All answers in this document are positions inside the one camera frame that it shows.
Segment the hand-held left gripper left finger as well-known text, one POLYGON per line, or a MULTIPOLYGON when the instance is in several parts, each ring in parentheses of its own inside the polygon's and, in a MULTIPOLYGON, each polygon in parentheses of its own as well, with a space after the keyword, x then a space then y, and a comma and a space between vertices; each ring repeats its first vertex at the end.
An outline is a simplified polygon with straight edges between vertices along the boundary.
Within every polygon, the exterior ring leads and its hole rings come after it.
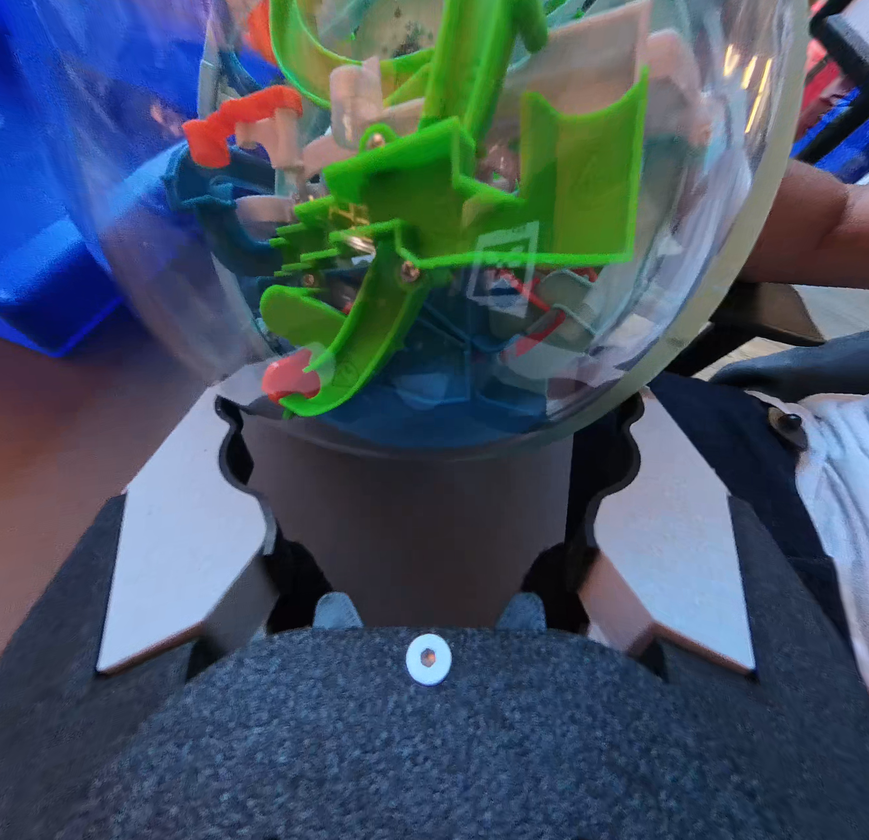
POLYGON ((244 477, 243 390, 206 388, 126 487, 97 673, 197 640, 221 658, 264 631, 279 529, 244 477))

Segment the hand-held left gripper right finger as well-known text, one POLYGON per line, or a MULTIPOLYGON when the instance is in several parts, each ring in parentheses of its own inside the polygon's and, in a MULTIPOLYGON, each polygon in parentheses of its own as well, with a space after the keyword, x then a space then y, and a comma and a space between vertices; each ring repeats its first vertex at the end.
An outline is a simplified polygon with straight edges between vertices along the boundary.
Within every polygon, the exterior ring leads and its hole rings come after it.
POLYGON ((566 543, 589 639, 755 671, 730 494, 649 389, 573 436, 566 543))

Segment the clear plastic maze ball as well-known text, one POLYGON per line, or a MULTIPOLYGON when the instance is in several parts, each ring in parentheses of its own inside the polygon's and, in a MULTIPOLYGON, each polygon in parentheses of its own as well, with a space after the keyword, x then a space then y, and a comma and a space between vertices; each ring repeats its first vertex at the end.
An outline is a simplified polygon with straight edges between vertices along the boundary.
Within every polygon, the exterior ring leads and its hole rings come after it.
POLYGON ((212 0, 164 177, 240 328, 221 409, 362 449, 590 422, 723 303, 807 0, 212 0))

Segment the person's right forearm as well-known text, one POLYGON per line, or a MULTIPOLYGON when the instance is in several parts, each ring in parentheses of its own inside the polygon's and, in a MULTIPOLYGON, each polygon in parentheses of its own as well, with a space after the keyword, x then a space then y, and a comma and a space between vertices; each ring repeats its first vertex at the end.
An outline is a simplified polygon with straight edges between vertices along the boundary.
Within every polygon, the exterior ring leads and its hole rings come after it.
POLYGON ((867 185, 789 161, 738 280, 867 290, 867 185))

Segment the person's dark trousers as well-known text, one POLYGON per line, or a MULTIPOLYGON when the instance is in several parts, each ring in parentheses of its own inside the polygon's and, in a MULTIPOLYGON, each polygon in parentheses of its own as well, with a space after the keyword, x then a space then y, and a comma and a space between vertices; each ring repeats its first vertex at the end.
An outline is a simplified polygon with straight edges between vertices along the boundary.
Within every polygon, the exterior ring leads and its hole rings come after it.
POLYGON ((739 389, 664 373, 650 386, 730 494, 748 503, 803 585, 849 638, 832 559, 796 484, 798 451, 768 419, 768 405, 739 389))

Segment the person's white shirt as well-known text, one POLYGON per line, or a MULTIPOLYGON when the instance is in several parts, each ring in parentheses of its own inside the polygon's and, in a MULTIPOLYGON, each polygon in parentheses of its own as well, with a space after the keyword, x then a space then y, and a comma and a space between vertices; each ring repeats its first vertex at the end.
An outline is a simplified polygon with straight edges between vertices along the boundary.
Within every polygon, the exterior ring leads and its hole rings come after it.
POLYGON ((868 397, 816 394, 788 403, 754 396, 797 415, 807 436, 796 486, 834 563, 857 667, 868 682, 868 397))

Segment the black metal frame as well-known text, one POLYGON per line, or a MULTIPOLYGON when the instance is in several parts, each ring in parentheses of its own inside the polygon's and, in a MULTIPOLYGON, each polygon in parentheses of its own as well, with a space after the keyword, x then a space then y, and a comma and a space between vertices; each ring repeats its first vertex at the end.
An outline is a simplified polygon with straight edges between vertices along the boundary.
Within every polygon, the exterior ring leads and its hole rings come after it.
POLYGON ((817 165, 867 122, 867 0, 826 0, 812 17, 812 38, 828 60, 854 84, 857 96, 847 112, 828 123, 798 151, 797 159, 817 165))

